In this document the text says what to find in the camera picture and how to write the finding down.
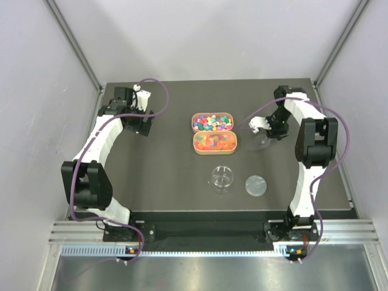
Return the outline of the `clear plastic scoop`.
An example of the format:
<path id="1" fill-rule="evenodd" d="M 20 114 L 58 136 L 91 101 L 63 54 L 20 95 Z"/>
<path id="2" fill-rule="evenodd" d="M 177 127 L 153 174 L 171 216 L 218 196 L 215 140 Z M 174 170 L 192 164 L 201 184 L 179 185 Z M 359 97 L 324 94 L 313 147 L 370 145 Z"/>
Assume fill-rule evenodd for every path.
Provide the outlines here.
<path id="1" fill-rule="evenodd" d="M 248 142 L 247 149 L 252 152 L 263 150 L 268 148 L 270 143 L 271 140 L 266 135 L 258 135 Z"/>

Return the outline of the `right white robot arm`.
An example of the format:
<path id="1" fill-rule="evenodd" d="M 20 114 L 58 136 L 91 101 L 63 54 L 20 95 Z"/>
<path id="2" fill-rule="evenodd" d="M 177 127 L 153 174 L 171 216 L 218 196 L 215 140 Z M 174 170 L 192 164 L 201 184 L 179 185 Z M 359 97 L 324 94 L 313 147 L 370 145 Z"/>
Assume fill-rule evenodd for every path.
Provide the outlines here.
<path id="1" fill-rule="evenodd" d="M 338 135 L 338 121 L 328 118 L 309 104 L 304 89 L 280 85 L 274 98 L 278 108 L 266 121 L 270 139 L 282 140 L 289 135 L 288 119 L 292 116 L 299 125 L 295 144 L 295 157 L 299 174 L 292 202 L 287 209 L 287 221 L 283 224 L 284 235 L 291 240 L 302 236 L 313 224 L 313 202 L 321 176 L 334 160 Z"/>

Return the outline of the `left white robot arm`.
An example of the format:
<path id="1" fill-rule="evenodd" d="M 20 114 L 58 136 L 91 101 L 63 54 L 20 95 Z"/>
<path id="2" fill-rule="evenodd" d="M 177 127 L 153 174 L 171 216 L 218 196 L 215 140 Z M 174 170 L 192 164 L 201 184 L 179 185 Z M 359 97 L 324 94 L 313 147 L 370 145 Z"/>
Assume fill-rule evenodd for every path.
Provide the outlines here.
<path id="1" fill-rule="evenodd" d="M 117 234 L 127 241 L 137 235 L 138 227 L 130 221 L 131 211 L 113 197 L 113 186 L 104 167 L 115 140 L 124 130 L 149 134 L 155 115 L 147 111 L 150 96 L 138 85 L 115 87 L 113 98 L 99 109 L 82 150 L 61 166 L 69 205 L 91 212 L 110 225 L 117 222 Z"/>

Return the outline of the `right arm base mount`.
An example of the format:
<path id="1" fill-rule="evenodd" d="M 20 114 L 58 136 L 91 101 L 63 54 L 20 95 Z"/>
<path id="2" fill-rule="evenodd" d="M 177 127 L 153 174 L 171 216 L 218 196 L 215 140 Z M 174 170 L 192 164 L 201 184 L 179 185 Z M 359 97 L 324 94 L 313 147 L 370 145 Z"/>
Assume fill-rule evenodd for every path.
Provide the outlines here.
<path id="1" fill-rule="evenodd" d="M 306 229 L 292 229 L 283 220 L 269 220 L 263 223 L 263 229 L 266 240 L 270 242 L 302 242 L 305 238 L 308 241 L 316 241 L 318 239 L 318 229 L 315 223 Z"/>

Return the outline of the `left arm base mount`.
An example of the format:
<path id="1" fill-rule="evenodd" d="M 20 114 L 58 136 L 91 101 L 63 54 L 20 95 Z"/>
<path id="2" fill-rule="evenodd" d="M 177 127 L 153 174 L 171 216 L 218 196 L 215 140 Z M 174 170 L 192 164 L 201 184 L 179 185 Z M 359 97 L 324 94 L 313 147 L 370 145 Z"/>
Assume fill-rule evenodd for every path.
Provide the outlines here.
<path id="1" fill-rule="evenodd" d="M 132 229 L 121 226 L 111 226 L 102 221 L 95 222 L 96 227 L 103 231 L 104 242 L 110 243 L 126 243 L 142 241 L 138 232 Z M 145 238 L 145 242 L 152 242 L 155 240 L 156 235 L 155 222 L 136 221 L 135 227 L 141 231 Z"/>

